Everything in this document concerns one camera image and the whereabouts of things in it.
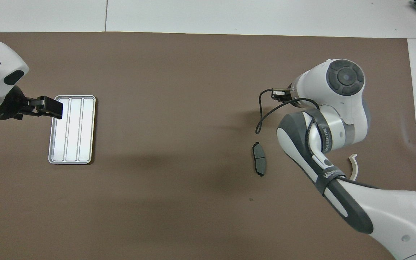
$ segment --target robotic arm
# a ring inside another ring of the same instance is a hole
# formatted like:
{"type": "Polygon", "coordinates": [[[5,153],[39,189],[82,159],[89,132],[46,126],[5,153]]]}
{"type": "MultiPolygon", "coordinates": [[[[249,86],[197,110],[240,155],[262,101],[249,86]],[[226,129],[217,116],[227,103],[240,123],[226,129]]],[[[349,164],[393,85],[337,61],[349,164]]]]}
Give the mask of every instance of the robotic arm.
{"type": "Polygon", "coordinates": [[[28,66],[4,43],[0,43],[0,120],[23,115],[50,116],[62,119],[62,103],[49,97],[25,97],[15,84],[28,72],[28,66]]]}
{"type": "MultiPolygon", "coordinates": [[[[290,85],[287,99],[312,99],[320,110],[287,114],[277,128],[277,138],[351,227],[375,238],[396,259],[416,260],[416,192],[351,181],[325,156],[367,135],[370,114],[362,98],[364,87],[363,71],[349,60],[327,60],[305,72],[290,85]]],[[[281,94],[274,91],[272,96],[281,94]]],[[[296,106],[314,107],[307,101],[296,106]]]]}

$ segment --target gray round control panel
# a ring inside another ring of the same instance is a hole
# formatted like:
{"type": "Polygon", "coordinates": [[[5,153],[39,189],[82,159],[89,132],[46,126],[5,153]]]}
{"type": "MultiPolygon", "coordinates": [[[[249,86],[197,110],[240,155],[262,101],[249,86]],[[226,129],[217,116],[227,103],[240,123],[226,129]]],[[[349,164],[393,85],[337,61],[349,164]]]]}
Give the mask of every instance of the gray round control panel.
{"type": "Polygon", "coordinates": [[[364,85],[364,74],[355,63],[337,60],[330,63],[327,83],[334,92],[342,96],[352,96],[364,85]]]}

